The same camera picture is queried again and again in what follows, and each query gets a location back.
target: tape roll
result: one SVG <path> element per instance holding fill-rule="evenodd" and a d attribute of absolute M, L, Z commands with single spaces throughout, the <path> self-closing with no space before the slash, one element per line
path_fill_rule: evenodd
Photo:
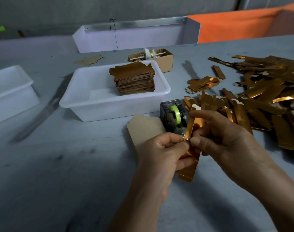
<path fill-rule="evenodd" d="M 179 112 L 179 109 L 176 105 L 172 105 L 170 107 L 170 112 L 174 112 L 175 113 L 175 124 L 176 125 L 179 125 L 181 123 L 181 116 L 180 116 L 180 112 Z"/>

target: gray table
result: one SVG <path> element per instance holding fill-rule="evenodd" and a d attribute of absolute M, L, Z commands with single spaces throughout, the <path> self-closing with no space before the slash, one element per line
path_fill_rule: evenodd
<path fill-rule="evenodd" d="M 164 76 L 171 86 L 165 101 L 182 99 L 187 80 L 213 76 L 207 60 L 215 56 L 276 55 L 294 59 L 294 35 L 166 47 L 174 54 L 173 70 Z M 124 62 L 140 49 L 102 52 L 97 65 Z M 95 53 L 33 60 L 0 61 L 0 69 L 21 65 L 34 80 L 41 103 L 0 123 L 0 231 L 104 231 L 128 190 L 135 172 L 133 149 L 126 133 L 132 117 L 83 123 L 70 109 L 58 108 L 28 138 L 11 139 L 34 118 L 54 95 L 64 76 L 79 65 L 75 60 Z M 234 93 L 240 74 L 220 66 L 227 79 L 210 89 Z M 256 139 L 294 179 L 294 158 L 278 148 L 268 134 Z M 159 219 L 159 231 L 263 231 L 274 229 L 263 206 L 226 177 L 210 157 L 200 159 L 192 183 L 175 176 Z"/>

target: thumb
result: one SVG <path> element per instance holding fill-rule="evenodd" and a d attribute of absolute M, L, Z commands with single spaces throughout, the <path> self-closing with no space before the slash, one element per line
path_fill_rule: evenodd
<path fill-rule="evenodd" d="M 179 159 L 181 156 L 183 156 L 188 149 L 190 148 L 190 144 L 187 141 L 176 143 L 170 148 L 167 148 L 167 150 L 172 153 L 174 156 Z"/>
<path fill-rule="evenodd" d="M 206 152 L 211 157 L 213 157 L 216 154 L 219 154 L 222 149 L 221 145 L 218 145 L 211 139 L 202 136 L 193 137 L 190 139 L 190 142 L 193 146 L 196 146 L 203 152 Z"/>

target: forearm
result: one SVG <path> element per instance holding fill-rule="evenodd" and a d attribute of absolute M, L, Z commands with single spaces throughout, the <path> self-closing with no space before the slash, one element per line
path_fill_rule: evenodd
<path fill-rule="evenodd" d="M 254 196 L 263 204 L 277 230 L 294 232 L 294 181 L 278 166 L 270 169 Z"/>
<path fill-rule="evenodd" d="M 138 169 L 126 199 L 110 223 L 107 232 L 156 231 L 162 203 L 162 179 Z"/>

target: fingernail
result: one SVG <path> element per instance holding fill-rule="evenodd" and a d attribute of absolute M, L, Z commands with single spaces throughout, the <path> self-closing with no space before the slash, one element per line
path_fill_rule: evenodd
<path fill-rule="evenodd" d="M 190 139 L 190 142 L 191 142 L 191 144 L 193 144 L 193 145 L 195 145 L 195 146 L 198 146 L 199 145 L 199 143 L 201 142 L 201 140 L 199 139 L 199 138 L 191 138 Z"/>

